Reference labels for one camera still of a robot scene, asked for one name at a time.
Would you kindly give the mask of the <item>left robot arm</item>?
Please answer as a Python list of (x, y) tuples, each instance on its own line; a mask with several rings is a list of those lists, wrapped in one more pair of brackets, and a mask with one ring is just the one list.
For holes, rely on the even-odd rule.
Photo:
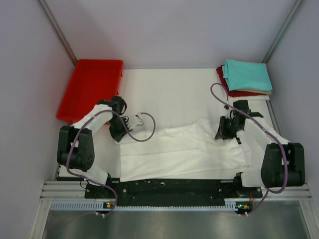
[(126, 109), (127, 104), (120, 96), (113, 96), (111, 100), (100, 100), (81, 120), (63, 126), (59, 132), (58, 164), (69, 165), (72, 175), (97, 182), (95, 190), (104, 198), (112, 194), (113, 185), (107, 182), (109, 174), (94, 163), (93, 136), (108, 123), (111, 137), (119, 142), (127, 134), (121, 123), (122, 120), (128, 123), (128, 117), (122, 116)]

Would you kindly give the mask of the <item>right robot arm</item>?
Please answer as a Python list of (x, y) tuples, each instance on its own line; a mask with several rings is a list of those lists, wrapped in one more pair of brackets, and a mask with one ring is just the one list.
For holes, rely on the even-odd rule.
[(281, 137), (259, 112), (252, 112), (247, 100), (233, 102), (228, 116), (221, 116), (215, 139), (235, 139), (244, 143), (240, 133), (253, 137), (264, 154), (259, 169), (238, 172), (232, 185), (238, 197), (246, 196), (251, 187), (299, 187), (305, 183), (305, 153), (300, 143)]

